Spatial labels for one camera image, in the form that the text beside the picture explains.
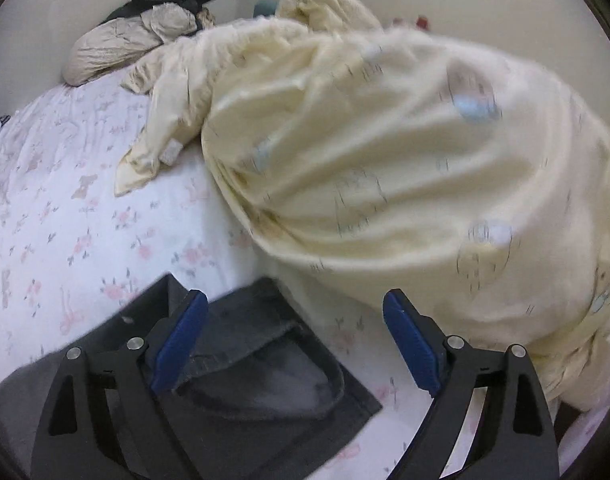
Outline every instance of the blue gripper pad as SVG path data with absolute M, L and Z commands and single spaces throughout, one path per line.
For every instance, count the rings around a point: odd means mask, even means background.
M 445 335 L 433 320 L 421 316 L 400 290 L 391 290 L 383 298 L 383 319 L 416 386 L 437 396 L 447 371 L 447 353 L 442 346 Z M 421 329 L 431 333 L 424 335 Z
M 171 390 L 194 349 L 207 320 L 207 297 L 199 292 L 189 304 L 153 360 L 149 388 L 155 394 Z

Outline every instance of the red object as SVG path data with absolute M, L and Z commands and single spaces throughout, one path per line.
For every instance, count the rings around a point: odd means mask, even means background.
M 429 20 L 425 16 L 419 16 L 416 20 L 416 27 L 422 30 L 429 30 Z

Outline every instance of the yellow blanket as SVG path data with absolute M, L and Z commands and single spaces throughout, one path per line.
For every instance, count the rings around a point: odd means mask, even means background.
M 239 22 L 141 60 L 126 84 L 152 111 L 117 192 L 202 131 L 269 255 L 374 308 L 402 288 L 474 346 L 524 344 L 549 399 L 590 408 L 610 378 L 610 131 L 539 65 L 364 8 L 348 30 L 346 1 L 281 3 L 317 32 Z

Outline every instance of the white bedsheet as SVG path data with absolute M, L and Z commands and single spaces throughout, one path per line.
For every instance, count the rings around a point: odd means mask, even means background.
M 221 199 L 197 144 L 146 189 L 115 198 L 115 165 L 149 106 L 147 97 L 118 86 L 123 75 L 54 88 L 2 131 L 0 381 L 97 326 L 163 272 L 210 299 L 273 274 L 384 406 L 311 478 L 386 478 L 431 399 L 414 384 L 381 317 L 261 256 Z M 446 472 L 467 455 L 481 400 L 475 395 Z M 584 431 L 577 428 L 574 446 Z

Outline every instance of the metal screw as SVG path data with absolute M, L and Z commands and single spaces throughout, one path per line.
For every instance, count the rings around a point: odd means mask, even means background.
M 78 348 L 77 346 L 74 346 L 73 348 L 70 348 L 69 350 L 67 350 L 67 359 L 69 359 L 69 360 L 78 359 L 80 357 L 80 354 L 81 354 L 80 348 Z
M 127 348 L 130 350 L 138 350 L 142 348 L 145 344 L 142 337 L 132 337 L 129 341 L 127 341 Z
M 450 335 L 447 338 L 447 344 L 455 350 L 460 350 L 465 346 L 465 341 L 462 337 L 458 337 L 457 335 Z
M 516 357 L 525 357 L 527 351 L 521 345 L 512 345 L 512 354 Z

